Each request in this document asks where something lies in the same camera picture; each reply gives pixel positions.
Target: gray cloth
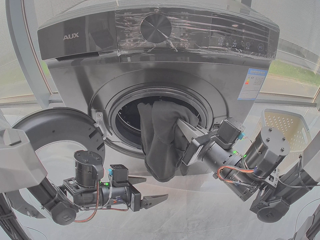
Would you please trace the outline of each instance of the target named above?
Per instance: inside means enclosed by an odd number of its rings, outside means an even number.
[[[153,105],[139,103],[141,144],[147,170],[159,182],[167,182],[182,163],[187,139],[177,125],[178,118],[197,126],[199,119],[186,107],[168,101]]]

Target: play pause button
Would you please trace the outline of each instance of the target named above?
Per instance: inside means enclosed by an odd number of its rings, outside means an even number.
[[[258,50],[263,51],[264,50],[264,45],[263,43],[258,44]]]

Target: control knob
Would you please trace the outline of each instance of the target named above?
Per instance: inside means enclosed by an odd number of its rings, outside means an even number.
[[[166,41],[171,34],[170,20],[163,14],[154,13],[141,22],[140,31],[144,39],[152,43]]]

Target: grass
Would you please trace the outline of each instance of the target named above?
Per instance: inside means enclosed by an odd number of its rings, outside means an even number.
[[[294,78],[298,82],[309,83],[315,86],[320,85],[320,74],[315,74],[309,69],[295,66],[278,59],[271,63],[269,73],[278,76]]]
[[[40,61],[40,64],[46,77],[49,77],[50,73],[47,64],[42,60]],[[24,77],[24,74],[19,66],[0,73],[0,85],[13,84],[23,81],[26,81],[26,78]]]

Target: control panel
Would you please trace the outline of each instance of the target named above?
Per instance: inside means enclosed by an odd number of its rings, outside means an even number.
[[[118,10],[115,18],[119,50],[193,49],[270,58],[277,50],[269,38],[279,33],[244,17],[205,10],[145,8]]]
[[[213,13],[210,47],[245,54],[267,54],[270,29],[234,16]]]
[[[38,39],[43,60],[87,53],[98,56],[102,51],[145,53],[155,48],[274,59],[278,26],[250,17],[177,7],[119,9],[40,28]]]

